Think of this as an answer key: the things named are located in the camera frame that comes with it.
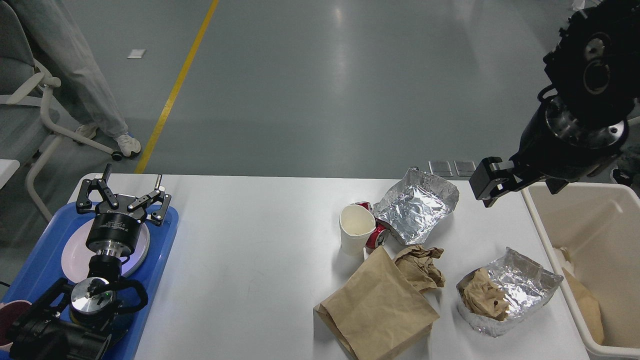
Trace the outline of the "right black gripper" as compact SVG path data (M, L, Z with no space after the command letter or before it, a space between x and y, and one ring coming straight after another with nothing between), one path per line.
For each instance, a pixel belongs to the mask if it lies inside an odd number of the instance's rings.
M508 192L521 191L525 178L546 178L551 195L571 182L594 177L622 153L629 136L626 119L588 129L573 116L560 96L542 101L510 161L483 158L469 178L474 198L490 208Z

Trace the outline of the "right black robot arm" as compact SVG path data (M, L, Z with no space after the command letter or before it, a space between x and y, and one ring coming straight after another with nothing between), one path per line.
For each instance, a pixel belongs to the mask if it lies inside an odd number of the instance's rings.
M639 97L639 2L603 0L574 12L559 34L542 59L550 85L538 93L518 151L507 162L482 159L470 177L486 208L542 180L557 194L622 153Z

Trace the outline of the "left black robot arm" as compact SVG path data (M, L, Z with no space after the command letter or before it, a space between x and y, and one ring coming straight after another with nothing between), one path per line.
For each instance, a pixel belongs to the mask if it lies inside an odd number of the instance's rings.
M178 227L158 175L148 194L117 194L111 169L85 179L51 219L4 304L3 360L132 360Z

